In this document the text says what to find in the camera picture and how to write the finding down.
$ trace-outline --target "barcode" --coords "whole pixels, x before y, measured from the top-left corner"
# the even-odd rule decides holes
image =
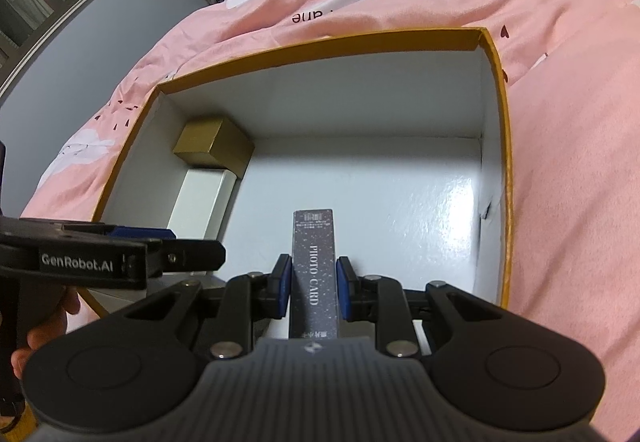
[[[305,213],[305,222],[312,222],[314,220],[322,220],[322,213]]]

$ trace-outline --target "human hand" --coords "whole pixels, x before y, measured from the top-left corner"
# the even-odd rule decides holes
[[[14,374],[22,378],[22,371],[34,350],[66,332],[66,314],[78,314],[80,299],[75,287],[67,287],[56,311],[43,324],[31,329],[27,334],[28,347],[18,348],[11,356]]]

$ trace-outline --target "gold box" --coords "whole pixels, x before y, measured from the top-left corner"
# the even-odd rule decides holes
[[[254,152],[254,143],[227,117],[188,122],[174,154],[196,167],[221,167],[242,178]]]

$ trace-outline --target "pink blanket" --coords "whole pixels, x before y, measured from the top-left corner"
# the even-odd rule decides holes
[[[226,0],[170,31],[62,148],[25,215],[91,219],[154,86],[229,58],[378,29],[483,26],[508,78],[516,245],[510,307],[604,362],[594,419],[640,423],[640,0]]]

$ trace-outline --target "metal screw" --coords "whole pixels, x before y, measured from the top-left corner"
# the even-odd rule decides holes
[[[215,343],[209,351],[216,359],[233,359],[242,353],[242,346],[234,341]]]
[[[399,339],[391,341],[386,346],[386,351],[394,357],[411,357],[418,353],[418,345],[411,341]]]

